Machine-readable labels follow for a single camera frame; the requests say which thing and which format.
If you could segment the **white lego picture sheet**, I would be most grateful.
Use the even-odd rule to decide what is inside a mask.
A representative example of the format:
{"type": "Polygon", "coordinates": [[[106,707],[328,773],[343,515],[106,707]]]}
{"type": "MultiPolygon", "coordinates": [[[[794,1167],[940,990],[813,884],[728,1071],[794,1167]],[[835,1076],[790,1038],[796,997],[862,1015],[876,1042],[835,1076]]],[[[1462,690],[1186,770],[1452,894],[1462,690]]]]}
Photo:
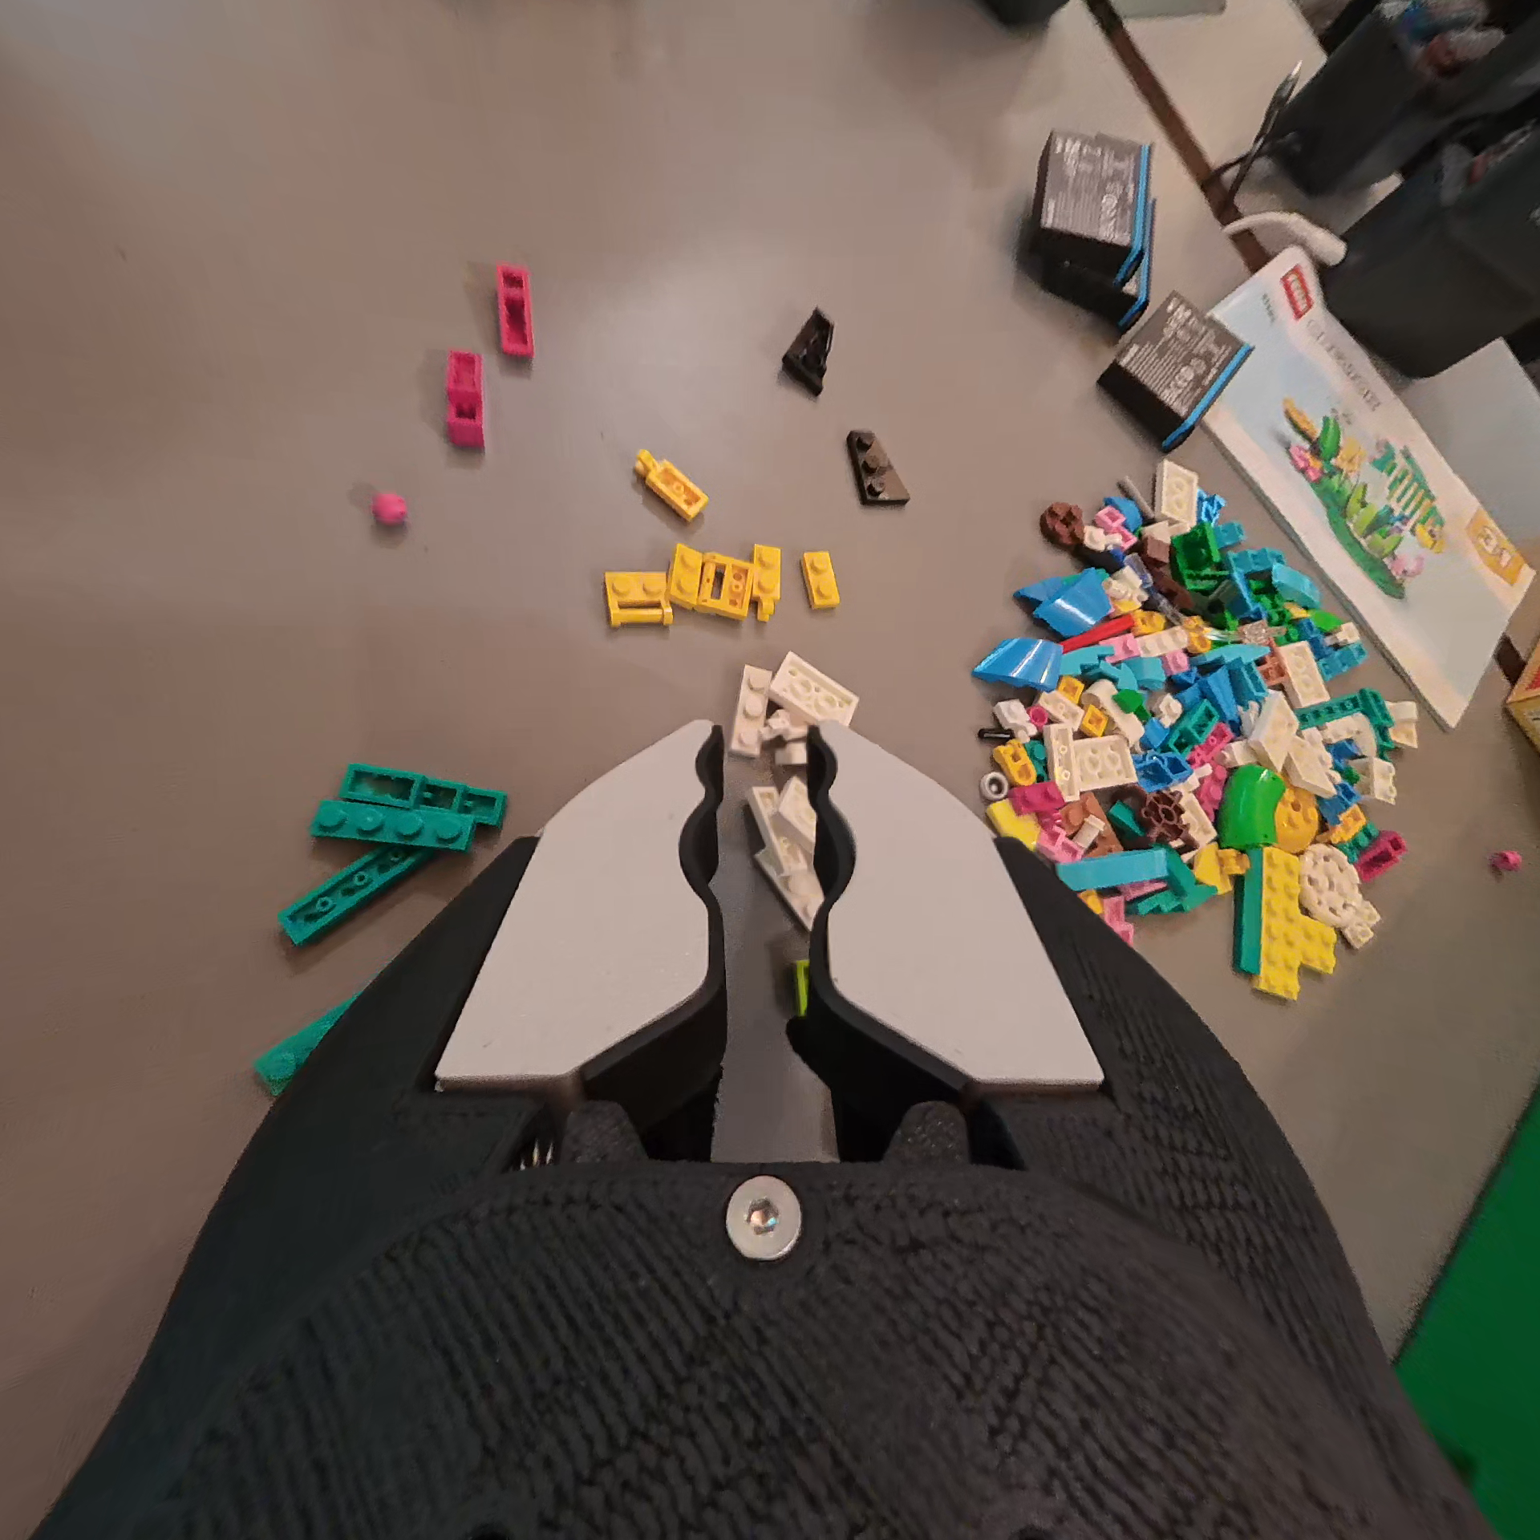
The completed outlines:
{"type": "Polygon", "coordinates": [[[1213,312],[1249,357],[1202,429],[1321,564],[1335,597],[1456,725],[1530,564],[1462,484],[1289,244],[1213,312]]]}

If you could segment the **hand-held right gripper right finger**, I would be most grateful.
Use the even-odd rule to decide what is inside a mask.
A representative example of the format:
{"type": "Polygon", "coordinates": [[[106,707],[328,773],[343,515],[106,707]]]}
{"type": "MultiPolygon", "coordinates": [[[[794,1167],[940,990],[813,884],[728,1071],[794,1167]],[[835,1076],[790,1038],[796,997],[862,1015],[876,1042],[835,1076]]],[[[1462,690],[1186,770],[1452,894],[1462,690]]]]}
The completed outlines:
{"type": "Polygon", "coordinates": [[[851,725],[815,732],[824,953],[851,1006],[961,1093],[1088,1093],[1101,1055],[1048,962],[989,826],[851,725]]]}

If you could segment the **black lego wedge plate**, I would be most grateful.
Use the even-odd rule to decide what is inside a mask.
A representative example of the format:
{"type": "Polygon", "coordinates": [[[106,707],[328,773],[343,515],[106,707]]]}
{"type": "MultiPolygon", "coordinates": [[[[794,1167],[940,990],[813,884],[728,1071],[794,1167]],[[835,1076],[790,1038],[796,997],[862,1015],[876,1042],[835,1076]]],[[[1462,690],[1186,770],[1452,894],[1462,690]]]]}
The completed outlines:
{"type": "Polygon", "coordinates": [[[862,505],[906,505],[912,490],[904,488],[890,454],[882,453],[879,435],[868,429],[851,429],[844,435],[856,500],[862,505]]]}
{"type": "Polygon", "coordinates": [[[832,319],[822,305],[813,305],[781,352],[781,374],[796,381],[807,397],[822,397],[824,389],[832,335],[835,335],[832,319]]]}

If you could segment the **teal lego wedge pieces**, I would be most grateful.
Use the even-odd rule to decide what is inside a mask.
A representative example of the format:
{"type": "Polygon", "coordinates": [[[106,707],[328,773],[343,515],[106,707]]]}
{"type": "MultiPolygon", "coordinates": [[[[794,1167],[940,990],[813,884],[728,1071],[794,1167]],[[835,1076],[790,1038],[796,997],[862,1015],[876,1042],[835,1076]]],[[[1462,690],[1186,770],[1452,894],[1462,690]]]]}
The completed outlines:
{"type": "Polygon", "coordinates": [[[506,792],[412,770],[349,761],[332,796],[319,801],[308,838],[354,842],[360,858],[277,911],[289,945],[308,945],[374,901],[432,866],[498,834],[506,792]]]}

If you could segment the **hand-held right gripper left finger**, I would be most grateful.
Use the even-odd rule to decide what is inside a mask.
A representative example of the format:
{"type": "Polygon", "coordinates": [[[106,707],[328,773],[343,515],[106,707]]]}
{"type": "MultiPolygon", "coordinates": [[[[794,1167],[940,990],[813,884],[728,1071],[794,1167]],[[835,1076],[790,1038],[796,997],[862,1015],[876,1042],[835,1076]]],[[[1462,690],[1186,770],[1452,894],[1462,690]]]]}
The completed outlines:
{"type": "Polygon", "coordinates": [[[684,877],[703,807],[691,718],[570,796],[538,834],[492,952],[436,1062],[439,1093],[573,1097],[582,1076],[705,982],[705,901],[684,877]]]}

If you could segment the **black battery with blue edge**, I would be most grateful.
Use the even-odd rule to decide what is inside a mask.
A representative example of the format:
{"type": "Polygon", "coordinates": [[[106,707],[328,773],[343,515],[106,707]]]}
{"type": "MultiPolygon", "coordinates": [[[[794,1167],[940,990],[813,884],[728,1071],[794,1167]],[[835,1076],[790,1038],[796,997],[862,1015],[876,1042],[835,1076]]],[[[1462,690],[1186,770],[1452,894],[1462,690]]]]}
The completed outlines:
{"type": "Polygon", "coordinates": [[[1025,270],[1051,295],[1128,335],[1149,295],[1156,145],[1051,128],[1021,230],[1025,270]]]}
{"type": "Polygon", "coordinates": [[[1097,389],[1156,445],[1174,453],[1225,394],[1253,347],[1196,302],[1171,292],[1118,343],[1097,389]]]}

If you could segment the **stack of green bins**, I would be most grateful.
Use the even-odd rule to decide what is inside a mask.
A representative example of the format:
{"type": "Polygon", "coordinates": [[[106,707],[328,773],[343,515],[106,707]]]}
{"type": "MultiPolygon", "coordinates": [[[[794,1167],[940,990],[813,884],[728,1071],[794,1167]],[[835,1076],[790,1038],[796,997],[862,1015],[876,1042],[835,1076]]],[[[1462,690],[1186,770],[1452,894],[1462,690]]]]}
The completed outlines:
{"type": "Polygon", "coordinates": [[[1515,1121],[1397,1358],[1498,1536],[1540,1532],[1540,1101],[1515,1121]]]}

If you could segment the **white lego plates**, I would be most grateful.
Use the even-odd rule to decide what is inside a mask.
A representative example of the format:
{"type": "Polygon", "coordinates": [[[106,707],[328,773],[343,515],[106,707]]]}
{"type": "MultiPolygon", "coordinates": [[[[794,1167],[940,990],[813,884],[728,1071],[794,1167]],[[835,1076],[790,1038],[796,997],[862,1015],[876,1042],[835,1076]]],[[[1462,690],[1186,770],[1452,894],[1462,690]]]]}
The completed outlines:
{"type": "Polygon", "coordinates": [[[813,931],[822,909],[815,812],[806,790],[807,732],[848,725],[851,714],[856,695],[796,653],[779,668],[742,663],[728,750],[746,761],[775,758],[775,779],[746,790],[746,821],[759,834],[755,866],[801,931],[813,931]]]}

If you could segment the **pile of mixed lego bricks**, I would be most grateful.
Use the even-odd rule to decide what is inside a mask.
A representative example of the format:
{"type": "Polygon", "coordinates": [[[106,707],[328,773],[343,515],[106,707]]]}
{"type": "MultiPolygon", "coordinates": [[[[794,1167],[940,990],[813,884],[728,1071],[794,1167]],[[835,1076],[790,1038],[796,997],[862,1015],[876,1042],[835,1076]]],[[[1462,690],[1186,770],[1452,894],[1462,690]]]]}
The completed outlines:
{"type": "Polygon", "coordinates": [[[1365,884],[1407,842],[1371,807],[1416,707],[1355,689],[1359,630],[1174,458],[1149,496],[1048,503],[1041,536],[1072,571],[1021,584],[1030,630],[971,673],[1005,690],[984,821],[1118,938],[1233,901],[1233,972],[1297,1002],[1378,931],[1365,884]]]}

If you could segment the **yellow lego clip plate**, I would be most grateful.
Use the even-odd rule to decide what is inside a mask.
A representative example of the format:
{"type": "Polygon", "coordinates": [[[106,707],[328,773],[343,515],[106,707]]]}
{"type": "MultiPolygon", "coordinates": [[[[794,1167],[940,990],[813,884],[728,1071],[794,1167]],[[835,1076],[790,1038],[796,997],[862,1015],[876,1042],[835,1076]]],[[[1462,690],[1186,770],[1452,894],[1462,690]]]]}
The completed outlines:
{"type": "Polygon", "coordinates": [[[645,484],[645,490],[657,496],[684,522],[695,522],[703,515],[705,490],[691,484],[671,458],[636,453],[631,471],[645,484]]]}

